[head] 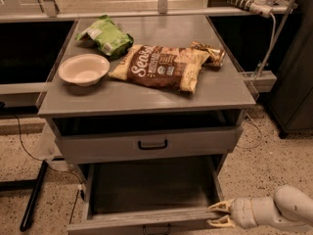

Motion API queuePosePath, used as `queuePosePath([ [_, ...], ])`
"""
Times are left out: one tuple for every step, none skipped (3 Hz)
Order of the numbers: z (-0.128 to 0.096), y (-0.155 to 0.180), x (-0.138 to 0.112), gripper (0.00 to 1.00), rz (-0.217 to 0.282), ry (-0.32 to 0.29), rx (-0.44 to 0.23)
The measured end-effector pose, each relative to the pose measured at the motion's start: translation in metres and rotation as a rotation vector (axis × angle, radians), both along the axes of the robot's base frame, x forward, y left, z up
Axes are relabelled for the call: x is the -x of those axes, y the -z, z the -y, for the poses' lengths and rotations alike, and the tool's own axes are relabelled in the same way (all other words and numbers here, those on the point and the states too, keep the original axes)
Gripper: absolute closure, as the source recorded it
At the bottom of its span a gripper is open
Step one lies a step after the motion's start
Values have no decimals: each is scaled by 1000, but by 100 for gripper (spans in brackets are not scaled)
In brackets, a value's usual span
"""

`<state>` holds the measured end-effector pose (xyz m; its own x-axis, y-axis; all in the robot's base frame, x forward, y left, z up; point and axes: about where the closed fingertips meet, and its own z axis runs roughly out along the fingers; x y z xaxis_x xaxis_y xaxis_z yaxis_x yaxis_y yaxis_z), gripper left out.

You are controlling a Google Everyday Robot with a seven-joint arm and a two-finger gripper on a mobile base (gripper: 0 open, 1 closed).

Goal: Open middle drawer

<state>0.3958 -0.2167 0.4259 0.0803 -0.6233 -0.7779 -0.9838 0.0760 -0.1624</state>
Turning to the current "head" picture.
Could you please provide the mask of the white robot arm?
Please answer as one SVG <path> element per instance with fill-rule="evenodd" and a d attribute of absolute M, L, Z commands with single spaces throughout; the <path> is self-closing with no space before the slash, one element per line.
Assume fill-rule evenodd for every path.
<path fill-rule="evenodd" d="M 222 214 L 207 221 L 216 228 L 270 226 L 289 232 L 307 232 L 313 228 L 313 199 L 289 185 L 277 188 L 273 197 L 240 197 L 208 209 Z"/>

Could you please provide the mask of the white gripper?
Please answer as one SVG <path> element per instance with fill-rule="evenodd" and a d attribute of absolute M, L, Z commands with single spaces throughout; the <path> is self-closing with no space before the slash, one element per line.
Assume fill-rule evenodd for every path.
<path fill-rule="evenodd" d="M 217 219 L 209 219 L 207 223 L 212 227 L 234 228 L 237 224 L 243 229 L 250 229 L 255 226 L 255 218 L 249 198 L 221 201 L 210 206 L 208 210 L 210 212 L 231 213 L 231 216 L 226 214 Z"/>

